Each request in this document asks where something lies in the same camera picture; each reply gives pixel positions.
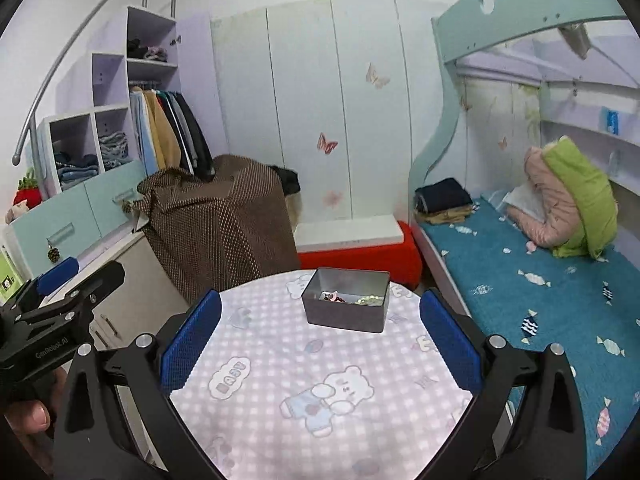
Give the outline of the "red strawberry plush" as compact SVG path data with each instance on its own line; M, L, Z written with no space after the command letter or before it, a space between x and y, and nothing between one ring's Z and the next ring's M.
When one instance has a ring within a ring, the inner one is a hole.
M35 169L29 168L24 177L18 181L13 204L6 212L6 224L11 224L17 218L24 216L29 211L42 203L42 196L36 178Z

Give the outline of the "small blue box on shelf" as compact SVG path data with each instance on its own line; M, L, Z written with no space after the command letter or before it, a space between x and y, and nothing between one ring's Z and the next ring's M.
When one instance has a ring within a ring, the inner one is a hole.
M602 117L604 131L612 136L618 136L620 134L620 115L616 110L605 107L602 110Z

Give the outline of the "purple stepped shelf unit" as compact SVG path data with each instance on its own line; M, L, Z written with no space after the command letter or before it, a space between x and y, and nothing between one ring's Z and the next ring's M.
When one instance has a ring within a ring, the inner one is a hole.
M53 77L54 112L30 123L32 166L42 196L61 192L56 148L100 154L99 137L126 133L129 156L140 157L130 91L177 92L200 125L212 156L229 151L216 78L212 22L206 14L175 20L125 6L94 32L73 64Z

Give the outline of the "teal bunk bed frame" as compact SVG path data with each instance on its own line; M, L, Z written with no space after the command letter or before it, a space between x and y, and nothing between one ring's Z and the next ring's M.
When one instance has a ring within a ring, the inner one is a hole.
M639 0L458 0L432 21L442 81L436 129L408 190L433 177L456 134L460 78L539 92L542 140L572 136L611 178L622 218L616 248L639 261ZM602 110L620 115L620 134Z

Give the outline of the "red upholstered bench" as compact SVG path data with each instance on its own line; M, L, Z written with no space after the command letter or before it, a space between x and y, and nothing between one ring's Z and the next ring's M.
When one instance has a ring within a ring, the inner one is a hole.
M390 280L408 289L416 289L423 273L423 260L410 226L398 222L404 239L399 244L355 247L298 254L304 270L327 268L385 271Z

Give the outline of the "white board on bench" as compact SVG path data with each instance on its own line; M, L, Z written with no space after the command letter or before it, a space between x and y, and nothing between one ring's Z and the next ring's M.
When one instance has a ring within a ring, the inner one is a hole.
M294 231L300 254L401 244L404 233L392 214L299 223Z

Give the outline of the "pink bow hair clip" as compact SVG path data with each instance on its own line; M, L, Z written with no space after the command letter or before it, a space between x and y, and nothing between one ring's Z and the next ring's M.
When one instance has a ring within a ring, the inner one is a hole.
M338 292L322 292L321 293L322 300L328 301L341 301L342 298L338 296Z

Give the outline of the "folded dark clothes stack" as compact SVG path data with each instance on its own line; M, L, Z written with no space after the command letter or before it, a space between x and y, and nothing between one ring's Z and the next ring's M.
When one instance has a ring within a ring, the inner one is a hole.
M455 178L447 178L417 188L413 195L413 210L421 222L460 223L473 213L474 202Z

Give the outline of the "grey metal jewelry box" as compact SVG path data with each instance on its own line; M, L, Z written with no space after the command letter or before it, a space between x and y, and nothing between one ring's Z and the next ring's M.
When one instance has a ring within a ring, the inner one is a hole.
M338 292L342 300L322 300L322 292ZM311 325L380 334L390 303L390 274L319 268L304 289L302 301Z

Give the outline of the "white pillow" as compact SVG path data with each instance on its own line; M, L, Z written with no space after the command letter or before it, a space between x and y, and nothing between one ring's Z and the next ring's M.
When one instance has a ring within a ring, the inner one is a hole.
M528 214L538 222L546 221L546 213L544 212L544 202L541 194L533 187L530 182L514 188L506 196L502 202L506 206L510 206Z

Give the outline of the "hanging clothes row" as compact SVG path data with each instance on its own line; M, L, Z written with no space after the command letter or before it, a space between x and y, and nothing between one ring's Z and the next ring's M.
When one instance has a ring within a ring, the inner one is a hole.
M186 98L175 91L129 87L134 137L145 173L180 168L207 180L213 157Z

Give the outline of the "beige lower cabinet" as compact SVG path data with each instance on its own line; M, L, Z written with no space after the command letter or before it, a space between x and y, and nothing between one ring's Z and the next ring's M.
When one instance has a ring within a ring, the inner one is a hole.
M82 257L79 274L43 303L63 299L89 274L110 261L122 265L125 281L93 309L90 333L96 348L122 348L142 333L155 335L168 318L189 309L141 232L128 234L111 247L100 246Z

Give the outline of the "pine cone ornament left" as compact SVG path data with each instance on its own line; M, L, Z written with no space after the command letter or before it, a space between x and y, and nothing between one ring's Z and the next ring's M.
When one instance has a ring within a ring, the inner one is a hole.
M48 259L52 263L58 263L61 258L58 248L54 247L53 244L50 242L50 240L47 240L47 243L48 243L48 252L47 252Z

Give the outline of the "green paper bag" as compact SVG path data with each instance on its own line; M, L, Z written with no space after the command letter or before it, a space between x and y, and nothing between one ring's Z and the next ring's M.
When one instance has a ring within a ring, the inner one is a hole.
M0 250L0 298L1 304L6 304L21 288L23 280L6 251Z

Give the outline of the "brown polka dot cloth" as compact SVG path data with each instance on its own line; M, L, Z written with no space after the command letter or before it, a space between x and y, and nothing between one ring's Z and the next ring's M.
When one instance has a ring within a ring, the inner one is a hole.
M282 179L254 159L220 155L199 178L167 168L137 186L132 209L171 283L188 304L206 292L297 270Z

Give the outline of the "folded jeans in shelf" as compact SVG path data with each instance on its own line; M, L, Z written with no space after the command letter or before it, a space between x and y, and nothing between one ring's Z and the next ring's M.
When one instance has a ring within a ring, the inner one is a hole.
M126 133L123 131L100 136L99 149L105 170L112 170L131 162ZM100 173L96 154L72 157L66 152L56 151L54 160L62 191L96 177Z

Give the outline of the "white wardrobe with butterflies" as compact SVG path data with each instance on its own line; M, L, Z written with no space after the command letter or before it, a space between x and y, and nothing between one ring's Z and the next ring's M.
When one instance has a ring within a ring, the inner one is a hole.
M428 0L306 0L213 22L230 151L292 169L305 222L408 218L442 86Z

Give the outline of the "blue patterned mattress cover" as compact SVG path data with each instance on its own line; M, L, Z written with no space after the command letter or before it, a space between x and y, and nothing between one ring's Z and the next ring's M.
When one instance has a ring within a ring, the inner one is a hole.
M586 427L587 472L612 455L639 409L639 271L620 252L556 258L479 198L463 222L420 222L465 312L514 347L563 346Z

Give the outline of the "pink checkered cartoon tablecloth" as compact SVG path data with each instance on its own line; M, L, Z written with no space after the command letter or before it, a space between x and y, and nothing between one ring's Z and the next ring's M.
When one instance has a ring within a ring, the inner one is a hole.
M390 289L382 333L308 323L307 271L221 296L221 319L171 401L229 479L413 479L471 400L419 298Z

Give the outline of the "teal drawer unit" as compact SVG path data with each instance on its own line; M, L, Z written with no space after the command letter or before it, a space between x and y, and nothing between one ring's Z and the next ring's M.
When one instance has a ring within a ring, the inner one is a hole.
M25 278L50 270L47 240L58 248L61 260L79 258L101 240L132 222L122 212L122 201L139 199L144 180L142 162L134 160L55 195L4 229L9 255Z

